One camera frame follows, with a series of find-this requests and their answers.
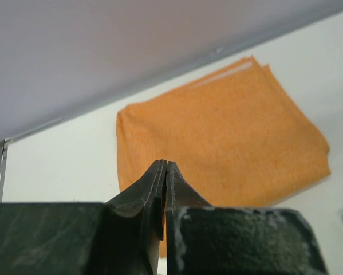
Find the orange cloth placemat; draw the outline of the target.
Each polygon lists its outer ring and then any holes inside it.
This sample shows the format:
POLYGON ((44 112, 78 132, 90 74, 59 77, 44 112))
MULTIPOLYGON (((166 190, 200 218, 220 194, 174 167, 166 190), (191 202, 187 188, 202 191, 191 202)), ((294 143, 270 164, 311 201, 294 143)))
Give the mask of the orange cloth placemat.
POLYGON ((156 160, 218 207, 262 207, 330 175, 329 144, 268 65, 243 58, 116 117, 120 190, 156 160))

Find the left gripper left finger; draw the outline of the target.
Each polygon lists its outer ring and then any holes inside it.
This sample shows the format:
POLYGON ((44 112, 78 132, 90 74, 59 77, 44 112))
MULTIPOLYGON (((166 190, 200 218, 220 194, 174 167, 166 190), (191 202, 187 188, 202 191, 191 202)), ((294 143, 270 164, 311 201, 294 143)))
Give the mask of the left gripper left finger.
POLYGON ((0 274, 156 274, 165 160, 105 203, 0 203, 0 274))

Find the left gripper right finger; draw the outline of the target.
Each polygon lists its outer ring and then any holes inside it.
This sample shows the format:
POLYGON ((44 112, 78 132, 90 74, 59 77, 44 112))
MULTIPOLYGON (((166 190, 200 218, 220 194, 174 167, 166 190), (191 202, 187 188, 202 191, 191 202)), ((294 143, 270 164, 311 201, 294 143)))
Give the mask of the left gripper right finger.
POLYGON ((327 274, 316 237, 300 212, 208 203, 169 162, 168 274, 327 274))

